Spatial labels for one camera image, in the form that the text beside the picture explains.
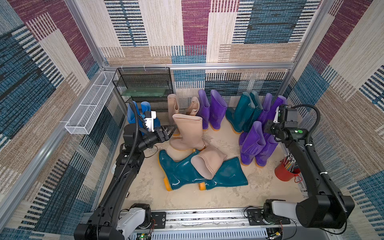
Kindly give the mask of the blue boot from pile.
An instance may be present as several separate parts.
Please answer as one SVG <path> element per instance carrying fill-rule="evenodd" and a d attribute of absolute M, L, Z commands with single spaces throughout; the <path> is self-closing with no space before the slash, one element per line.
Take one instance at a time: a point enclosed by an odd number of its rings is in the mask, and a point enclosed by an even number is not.
<path fill-rule="evenodd" d="M 153 132 L 155 128 L 161 126 L 161 122 L 157 117 L 157 113 L 156 111 L 151 110 L 151 105 L 149 102 L 141 102 L 141 108 L 144 124 L 149 132 Z"/>

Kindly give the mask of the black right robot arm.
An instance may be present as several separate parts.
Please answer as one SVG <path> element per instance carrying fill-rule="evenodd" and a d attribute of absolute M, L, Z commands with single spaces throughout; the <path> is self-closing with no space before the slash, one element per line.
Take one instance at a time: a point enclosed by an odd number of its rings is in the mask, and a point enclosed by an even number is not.
<path fill-rule="evenodd" d="M 278 121 L 267 121 L 264 129 L 293 155 L 306 184 L 308 198 L 300 203 L 268 199 L 263 209 L 264 220 L 273 222 L 277 218 L 287 218 L 298 221 L 305 228 L 345 231 L 355 202 L 352 197 L 342 194 L 317 155 L 312 133 L 319 125 L 321 113 L 315 106 L 308 105 L 316 112 L 316 121 L 310 130 L 301 129 L 298 127 L 298 108 L 298 105 L 281 105 Z"/>

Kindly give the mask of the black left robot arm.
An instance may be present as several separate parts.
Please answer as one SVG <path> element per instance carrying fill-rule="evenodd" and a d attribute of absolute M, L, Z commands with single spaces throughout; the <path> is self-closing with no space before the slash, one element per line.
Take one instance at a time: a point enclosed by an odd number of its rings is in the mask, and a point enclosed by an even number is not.
<path fill-rule="evenodd" d="M 143 118 L 133 102 L 130 107 L 135 123 L 124 128 L 125 142 L 117 158 L 113 179 L 88 221 L 78 224 L 74 232 L 76 240 L 128 240 L 136 228 L 146 229 L 153 225 L 150 205 L 134 204 L 121 216 L 123 202 L 144 162 L 144 151 L 170 140 L 177 127 L 160 126 L 150 132 L 139 125 Z"/>

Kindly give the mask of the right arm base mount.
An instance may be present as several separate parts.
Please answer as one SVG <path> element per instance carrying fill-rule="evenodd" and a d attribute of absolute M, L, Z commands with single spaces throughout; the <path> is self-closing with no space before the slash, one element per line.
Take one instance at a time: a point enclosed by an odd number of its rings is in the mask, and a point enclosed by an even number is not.
<path fill-rule="evenodd" d="M 277 216 L 273 213 L 272 202 L 275 199 L 267 199 L 263 207 L 248 206 L 244 209 L 243 215 L 248 219 L 250 226 L 263 225 L 289 225 L 291 220 Z"/>

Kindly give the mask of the beige boot front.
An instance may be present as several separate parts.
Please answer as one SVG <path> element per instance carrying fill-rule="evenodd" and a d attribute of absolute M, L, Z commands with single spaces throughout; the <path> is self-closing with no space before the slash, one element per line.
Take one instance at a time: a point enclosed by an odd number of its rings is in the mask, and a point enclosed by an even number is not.
<path fill-rule="evenodd" d="M 173 120 L 181 134 L 180 138 L 172 138 L 170 145 L 178 151 L 206 148 L 203 140 L 203 119 L 197 116 L 174 114 Z"/>

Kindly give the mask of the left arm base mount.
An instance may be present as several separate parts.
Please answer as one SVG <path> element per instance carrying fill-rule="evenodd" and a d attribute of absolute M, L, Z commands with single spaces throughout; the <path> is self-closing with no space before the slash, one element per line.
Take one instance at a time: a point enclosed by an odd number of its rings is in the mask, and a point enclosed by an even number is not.
<path fill-rule="evenodd" d="M 136 230 L 149 230 L 153 229 L 164 229 L 167 219 L 167 213 L 165 211 L 152 211 L 149 204 L 140 204 L 135 203 L 130 207 L 130 210 L 133 208 L 141 208 L 145 210 L 145 219 L 144 222 L 136 227 Z"/>

